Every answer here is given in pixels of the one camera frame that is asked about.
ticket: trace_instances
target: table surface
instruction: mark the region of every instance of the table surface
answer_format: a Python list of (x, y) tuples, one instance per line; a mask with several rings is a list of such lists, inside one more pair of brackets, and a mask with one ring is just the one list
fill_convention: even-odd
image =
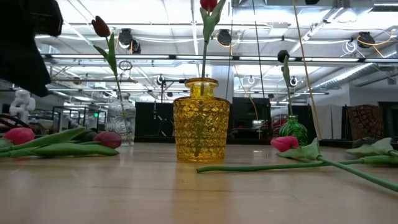
[[(334, 167), (197, 174), (174, 144), (120, 156), (1, 159), (0, 223), (398, 223), (398, 194)], [(347, 160), (343, 149), (322, 148)], [(270, 146), (230, 145), (225, 164), (288, 164)], [(398, 182), (391, 167), (355, 165)]]

